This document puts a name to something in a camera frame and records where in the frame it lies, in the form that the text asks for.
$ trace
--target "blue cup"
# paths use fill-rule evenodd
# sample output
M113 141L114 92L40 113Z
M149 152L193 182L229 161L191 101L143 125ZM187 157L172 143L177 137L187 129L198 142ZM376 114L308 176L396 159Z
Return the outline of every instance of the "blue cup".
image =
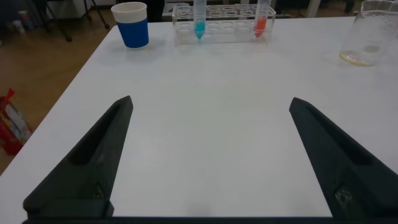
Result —
M125 2L113 6L111 10L126 47L139 50L149 43L145 3Z

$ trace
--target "wooden floor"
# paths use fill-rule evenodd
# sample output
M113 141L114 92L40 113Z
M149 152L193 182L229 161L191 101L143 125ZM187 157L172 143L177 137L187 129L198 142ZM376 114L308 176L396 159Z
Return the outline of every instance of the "wooden floor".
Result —
M352 16L353 13L343 12L344 6L342 1L332 1L328 9L318 11L317 17ZM355 9L359 9L359 3L356 3ZM101 12L112 28L116 23L110 10ZM109 32L95 11L90 14L92 22L85 18L63 22L73 42L66 42L55 24L50 25L51 33L40 28L26 35L16 34L3 39L4 46L0 48L0 96L5 95L8 88L16 91L12 102L33 130ZM0 175L12 159L0 149Z

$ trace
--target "chair leg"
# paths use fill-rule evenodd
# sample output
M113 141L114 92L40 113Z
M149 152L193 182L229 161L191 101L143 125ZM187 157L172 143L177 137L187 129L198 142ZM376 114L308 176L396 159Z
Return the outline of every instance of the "chair leg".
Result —
M41 20L42 23L43 23L43 26L44 26L45 31L51 32L51 30L50 30L49 27L47 26L46 21L44 20L44 17L43 17L42 12L41 12L41 11L38 11L38 13L39 13L40 20Z
M105 22L104 18L102 17L100 10L97 7L97 4L95 3L94 0L91 0L91 1L93 2L93 5L94 5L95 9L97 10L99 17L101 18L102 22L104 23L105 29L109 29L109 25Z
M49 5L46 5L47 9L49 9L49 12L51 14L51 16L53 17L55 23L57 24L58 28L61 30L62 34L65 36L67 42L71 42L72 38L70 36L68 36L68 34L64 31L64 29L62 28L62 26L58 23L57 18L55 17L54 12L51 10Z
M89 21L91 21L91 16L90 16L90 14L89 14L89 12L88 12L88 9L87 9L87 0L84 0L84 2L85 2L85 9L86 9L86 16L87 16L87 19L88 19Z

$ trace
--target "test tube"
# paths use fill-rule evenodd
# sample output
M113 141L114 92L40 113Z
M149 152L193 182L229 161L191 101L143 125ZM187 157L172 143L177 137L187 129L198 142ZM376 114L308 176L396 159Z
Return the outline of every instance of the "test tube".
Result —
M254 35L259 38L266 31L271 0L258 0L256 18L254 20Z
M193 23L195 35L201 39L206 31L206 0L193 1Z

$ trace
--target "white table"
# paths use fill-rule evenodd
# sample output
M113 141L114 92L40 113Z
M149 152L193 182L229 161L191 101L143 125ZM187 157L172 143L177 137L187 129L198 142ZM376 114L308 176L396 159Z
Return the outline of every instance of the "white table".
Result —
M171 23L150 24L142 51L128 51L113 27L0 178L0 222L26 219L22 201L126 95L134 110L114 216L331 216L293 97L398 171L397 67L338 58L353 20L276 20L268 46L177 48Z

